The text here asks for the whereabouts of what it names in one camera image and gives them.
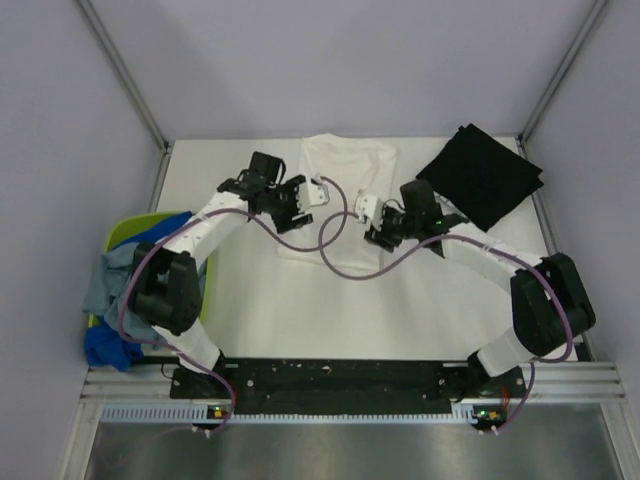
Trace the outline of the white floral t shirt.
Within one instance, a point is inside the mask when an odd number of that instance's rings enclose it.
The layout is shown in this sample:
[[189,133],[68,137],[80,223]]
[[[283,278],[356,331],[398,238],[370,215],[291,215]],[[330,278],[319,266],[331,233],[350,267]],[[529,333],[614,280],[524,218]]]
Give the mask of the white floral t shirt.
[[354,207],[359,194],[387,199],[391,193],[398,150],[388,142],[367,138],[343,138],[321,134],[301,141],[298,172],[307,177],[326,176],[341,188],[330,186],[327,205],[312,210],[313,223],[285,235],[287,242],[301,248],[318,245],[323,239],[337,239],[325,253],[338,269],[348,273],[373,273],[381,266],[381,249],[364,240],[363,226],[353,218],[341,217],[324,225],[326,219]]

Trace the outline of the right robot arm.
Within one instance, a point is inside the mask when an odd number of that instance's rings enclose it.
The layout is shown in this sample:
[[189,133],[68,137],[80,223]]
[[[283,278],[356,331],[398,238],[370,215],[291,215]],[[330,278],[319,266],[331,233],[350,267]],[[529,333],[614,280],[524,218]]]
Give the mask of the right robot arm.
[[441,258],[462,264],[500,287],[511,299],[512,325],[469,355],[465,388],[487,396],[503,374],[520,364],[565,354],[571,342],[591,329],[595,313],[574,261],[566,254],[540,256],[499,241],[459,213],[446,213],[431,185],[414,180],[401,186],[395,208],[373,194],[355,200],[365,240],[393,252],[415,240]]

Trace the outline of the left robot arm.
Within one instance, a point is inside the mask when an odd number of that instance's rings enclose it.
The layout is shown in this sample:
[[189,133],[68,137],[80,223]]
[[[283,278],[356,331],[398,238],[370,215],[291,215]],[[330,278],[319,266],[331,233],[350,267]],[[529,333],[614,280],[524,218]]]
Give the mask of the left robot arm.
[[278,234],[310,224],[311,209],[329,201],[320,180],[284,177],[280,158],[253,153],[249,166],[228,178],[183,226],[156,243],[140,243],[124,294],[123,313],[131,312],[159,335],[157,345],[179,355],[192,384],[205,396],[226,387],[227,374],[216,366],[221,350],[209,339],[200,319],[200,274],[220,244],[250,220],[266,214]]

